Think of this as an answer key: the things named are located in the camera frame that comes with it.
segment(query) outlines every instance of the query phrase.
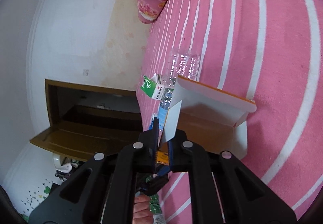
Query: pink striped bedsheet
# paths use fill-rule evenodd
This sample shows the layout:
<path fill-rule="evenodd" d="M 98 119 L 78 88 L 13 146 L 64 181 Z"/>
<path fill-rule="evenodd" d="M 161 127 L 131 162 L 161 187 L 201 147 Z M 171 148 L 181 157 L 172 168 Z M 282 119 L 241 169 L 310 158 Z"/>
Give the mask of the pink striped bedsheet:
<path fill-rule="evenodd" d="M 142 74 L 171 48 L 202 54 L 199 81 L 254 99 L 243 163 L 298 218 L 322 187 L 323 0 L 168 0 L 152 24 Z M 138 89 L 147 129 L 159 102 Z M 168 223 L 191 223 L 187 173 L 160 191 Z"/>

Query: white wall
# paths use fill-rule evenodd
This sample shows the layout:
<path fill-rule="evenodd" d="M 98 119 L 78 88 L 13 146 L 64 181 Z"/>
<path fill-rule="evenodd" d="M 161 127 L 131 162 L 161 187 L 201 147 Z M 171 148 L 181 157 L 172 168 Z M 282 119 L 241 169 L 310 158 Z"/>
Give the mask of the white wall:
<path fill-rule="evenodd" d="M 26 52 L 39 0 L 0 0 L 0 183 L 35 134 L 26 94 Z"/>
<path fill-rule="evenodd" d="M 121 8 L 115 1 L 0 1 L 0 181 L 9 169 L 4 188 L 20 213 L 29 215 L 36 201 L 28 202 L 29 191 L 37 195 L 55 180 L 51 153 L 27 144 L 49 126 L 45 79 L 111 88 L 122 80 L 127 88 L 119 89 L 136 88 L 149 26 L 139 23 L 136 0 L 121 4 L 118 15 L 126 17 L 110 21 Z M 109 34 L 114 28 L 127 30 L 122 45 Z"/>

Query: plastic water bottle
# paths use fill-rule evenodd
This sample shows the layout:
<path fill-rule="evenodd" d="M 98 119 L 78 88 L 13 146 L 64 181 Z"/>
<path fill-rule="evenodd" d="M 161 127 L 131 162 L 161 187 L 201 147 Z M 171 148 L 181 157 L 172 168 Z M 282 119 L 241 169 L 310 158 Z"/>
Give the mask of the plastic water bottle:
<path fill-rule="evenodd" d="M 171 51 L 165 71 L 162 73 L 165 90 L 158 110 L 159 130 L 162 131 L 164 128 L 177 76 L 181 75 L 196 81 L 200 59 L 200 55 L 181 54 L 178 51 Z"/>

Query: open cabinet door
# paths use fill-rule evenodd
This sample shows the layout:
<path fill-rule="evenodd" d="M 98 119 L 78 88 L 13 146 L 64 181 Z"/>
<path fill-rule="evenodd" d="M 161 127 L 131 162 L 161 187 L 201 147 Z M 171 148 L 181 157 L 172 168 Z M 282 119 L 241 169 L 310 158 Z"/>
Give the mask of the open cabinet door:
<path fill-rule="evenodd" d="M 118 153 L 138 140 L 140 132 L 101 128 L 60 121 L 30 140 L 30 143 L 50 152 L 87 161 L 95 153 Z"/>

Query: metal screw head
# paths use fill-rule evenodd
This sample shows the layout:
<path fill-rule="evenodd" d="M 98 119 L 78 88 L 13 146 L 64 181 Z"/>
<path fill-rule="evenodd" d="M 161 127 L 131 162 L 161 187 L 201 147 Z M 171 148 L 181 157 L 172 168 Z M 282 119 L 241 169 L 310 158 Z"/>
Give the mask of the metal screw head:
<path fill-rule="evenodd" d="M 184 141 L 182 145 L 183 147 L 191 148 L 193 146 L 193 143 L 191 141 Z"/>
<path fill-rule="evenodd" d="M 136 142 L 136 143 L 133 143 L 133 148 L 135 149 L 140 149 L 140 148 L 143 148 L 143 143 L 141 142 Z"/>
<path fill-rule="evenodd" d="M 104 154 L 103 153 L 96 153 L 94 155 L 94 159 L 95 160 L 102 160 L 104 158 Z"/>
<path fill-rule="evenodd" d="M 221 156 L 225 159 L 230 159 L 232 157 L 232 154 L 229 151 L 222 152 Z"/>

